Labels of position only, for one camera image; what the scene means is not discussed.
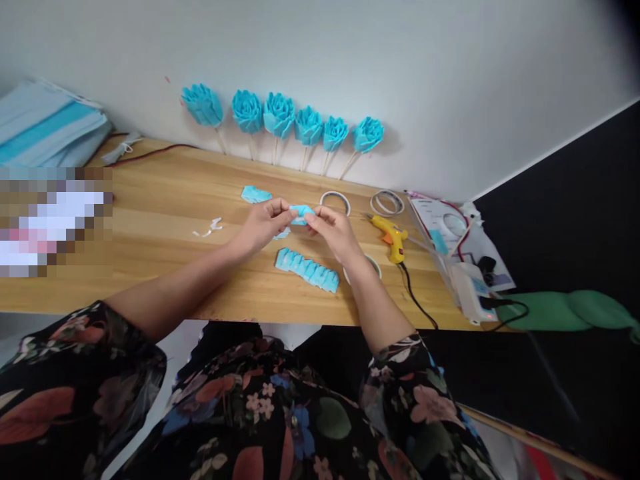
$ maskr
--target black wall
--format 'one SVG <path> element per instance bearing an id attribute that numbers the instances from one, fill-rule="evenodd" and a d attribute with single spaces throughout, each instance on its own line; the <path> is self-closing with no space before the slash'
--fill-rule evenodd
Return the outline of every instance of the black wall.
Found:
<path id="1" fill-rule="evenodd" d="M 640 102 L 477 200 L 518 291 L 598 290 L 640 319 Z"/>

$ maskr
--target green fabric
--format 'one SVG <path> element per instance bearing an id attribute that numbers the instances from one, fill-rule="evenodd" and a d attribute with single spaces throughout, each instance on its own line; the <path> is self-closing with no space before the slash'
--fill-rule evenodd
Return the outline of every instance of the green fabric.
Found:
<path id="1" fill-rule="evenodd" d="M 535 292 L 505 296 L 529 307 L 529 314 L 509 324 L 516 330 L 580 331 L 592 327 L 606 329 L 632 328 L 631 339 L 640 341 L 640 324 L 618 301 L 595 290 L 572 293 Z M 522 307 L 513 305 L 518 312 Z M 496 309 L 498 317 L 507 321 L 516 316 L 510 306 Z"/>
<path id="2" fill-rule="evenodd" d="M 509 324 L 516 330 L 555 330 L 578 331 L 591 328 L 569 306 L 568 295 L 559 292 L 514 293 L 505 296 L 509 300 L 520 301 L 529 307 L 529 314 Z M 518 315 L 512 306 L 498 307 L 496 313 L 502 321 L 507 321 Z M 523 311 L 520 305 L 513 305 L 519 313 Z"/>

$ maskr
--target tape roll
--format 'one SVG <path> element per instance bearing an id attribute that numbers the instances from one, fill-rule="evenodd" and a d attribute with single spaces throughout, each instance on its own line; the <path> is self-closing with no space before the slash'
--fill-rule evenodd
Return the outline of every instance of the tape roll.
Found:
<path id="1" fill-rule="evenodd" d="M 336 191 L 328 191 L 328 192 L 324 192 L 322 194 L 322 197 L 320 197 L 320 205 L 322 205 L 322 202 L 324 202 L 325 198 L 327 197 L 338 197 L 340 198 L 340 200 L 342 200 L 342 202 L 344 202 L 345 204 L 345 215 L 349 216 L 351 214 L 351 204 L 349 203 L 349 200 L 347 200 L 347 198 L 340 192 L 336 192 Z"/>
<path id="2" fill-rule="evenodd" d="M 389 210 L 386 208 L 382 202 L 380 202 L 380 197 L 386 197 L 391 199 L 393 204 L 395 205 L 395 210 Z M 405 210 L 405 203 L 402 201 L 398 195 L 396 195 L 391 190 L 380 190 L 369 200 L 369 206 L 371 210 L 375 212 L 376 215 L 380 215 L 381 217 L 392 217 L 394 215 L 398 215 Z"/>

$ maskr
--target wooden desk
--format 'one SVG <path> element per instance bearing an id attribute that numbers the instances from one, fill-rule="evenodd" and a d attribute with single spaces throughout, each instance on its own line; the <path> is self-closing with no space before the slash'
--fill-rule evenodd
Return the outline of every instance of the wooden desk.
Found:
<path id="1" fill-rule="evenodd" d="M 120 140 L 108 141 L 89 165 L 101 166 L 100 155 Z M 145 139 L 136 143 L 135 152 L 128 156 L 168 145 Z M 94 278 L 88 273 L 68 275 L 65 267 L 53 267 L 48 278 L 0 279 L 0 310 L 64 314 L 196 260 L 238 232 L 250 208 L 240 193 L 245 185 L 255 185 L 294 205 L 312 207 L 328 190 L 344 193 L 351 202 L 351 224 L 358 241 L 380 265 L 382 280 L 393 300 L 416 327 L 432 328 L 412 302 L 400 269 L 387 259 L 388 246 L 380 240 L 382 232 L 363 218 L 363 213 L 370 212 L 369 199 L 377 191 L 375 188 L 188 147 L 152 155 L 116 167 L 112 172 L 113 241 L 105 242 L 106 247 L 96 253 L 106 256 L 104 264 L 113 266 L 111 274 L 104 278 Z M 327 204 L 343 208 L 340 200 L 333 201 Z M 207 238 L 192 234 L 206 232 L 216 217 L 222 217 L 222 230 Z M 395 220 L 415 234 L 408 212 Z M 270 242 L 214 292 L 194 318 L 357 325 L 351 288 L 324 240 L 320 236 L 308 237 L 303 227 L 291 229 L 286 239 Z M 276 269 L 276 253 L 284 247 L 336 270 L 340 275 L 337 295 Z M 454 306 L 429 254 L 410 242 L 405 244 L 405 253 L 415 296 L 440 328 L 480 330 Z M 73 260 L 74 256 L 82 255 L 67 255 L 67 263 L 82 263 Z"/>

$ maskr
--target black floral dress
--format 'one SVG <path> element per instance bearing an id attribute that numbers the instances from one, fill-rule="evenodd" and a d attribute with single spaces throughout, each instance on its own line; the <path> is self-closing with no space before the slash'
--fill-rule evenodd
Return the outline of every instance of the black floral dress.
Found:
<path id="1" fill-rule="evenodd" d="M 25 337 L 0 370 L 3 478 L 100 478 L 144 424 L 165 362 L 100 301 Z M 174 386 L 115 478 L 497 477 L 418 334 L 371 361 L 359 403 L 254 338 Z"/>

